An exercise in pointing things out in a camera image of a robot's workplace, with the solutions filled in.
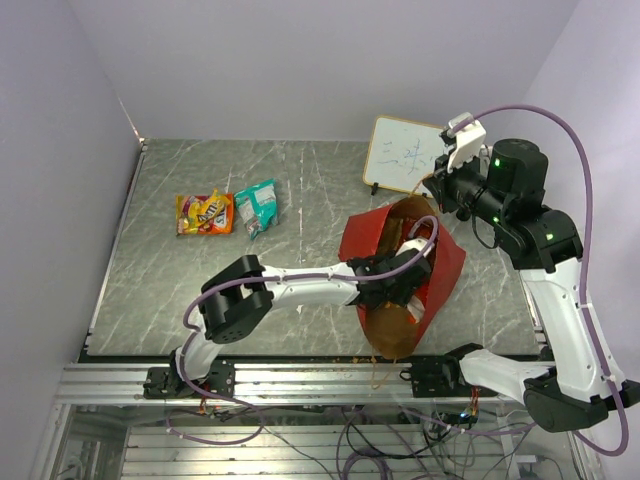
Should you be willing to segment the orange skittles packet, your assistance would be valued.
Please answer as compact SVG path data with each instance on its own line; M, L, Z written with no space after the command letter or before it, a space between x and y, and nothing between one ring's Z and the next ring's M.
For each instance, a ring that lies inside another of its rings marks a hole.
M406 305L406 310L409 312L410 321L413 324L419 324L424 317L425 307L424 304L417 296L412 296Z

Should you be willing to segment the red paper bag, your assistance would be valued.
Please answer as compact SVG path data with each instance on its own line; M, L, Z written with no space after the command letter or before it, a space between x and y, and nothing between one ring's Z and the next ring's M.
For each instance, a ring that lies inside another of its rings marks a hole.
M403 235L399 247L407 240L425 238L433 243L427 257L409 252L400 256L396 252L377 255L377 245L387 216L404 219ZM448 301L461 276L466 252L456 244L444 227L436 210L423 196L407 196L393 204L349 217L342 235L338 257L353 270L358 280L358 296L352 302L363 334L373 352L382 358L397 362L414 354L418 344L436 314ZM378 263L385 259L406 259L407 263L389 273L375 275L371 280L380 280L402 273L419 259L427 259L431 265L430 279L419 287L417 296L425 307L423 320L419 324L410 321L406 306L387 302L381 306L359 304L359 267Z

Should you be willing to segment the teal snack packet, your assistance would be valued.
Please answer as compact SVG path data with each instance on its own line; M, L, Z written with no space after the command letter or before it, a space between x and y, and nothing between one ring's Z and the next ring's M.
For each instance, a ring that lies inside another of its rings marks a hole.
M278 224L275 185L275 180L269 179L234 194L235 207L251 240Z

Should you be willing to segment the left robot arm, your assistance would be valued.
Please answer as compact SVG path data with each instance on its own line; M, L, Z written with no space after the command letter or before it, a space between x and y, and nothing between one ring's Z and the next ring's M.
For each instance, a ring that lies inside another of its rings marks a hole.
M234 372L216 358L270 312L307 304L405 307L431 273L426 255L415 247L312 269L275 268L245 255L202 286L183 315L187 340L172 352L168 366L148 371L143 396L232 398Z

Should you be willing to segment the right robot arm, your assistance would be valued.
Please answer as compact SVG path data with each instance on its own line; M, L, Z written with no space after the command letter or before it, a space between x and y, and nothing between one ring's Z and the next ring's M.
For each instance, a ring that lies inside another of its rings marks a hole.
M586 429L637 405L639 384L618 369L581 289L586 249L577 227L543 203L547 156L521 139L498 141L486 170L478 155L460 166L453 155L437 157L422 183L441 212L492 228L493 245L518 272L553 361L521 362L467 344L445 355L442 387L455 396L473 386L507 396L548 432Z

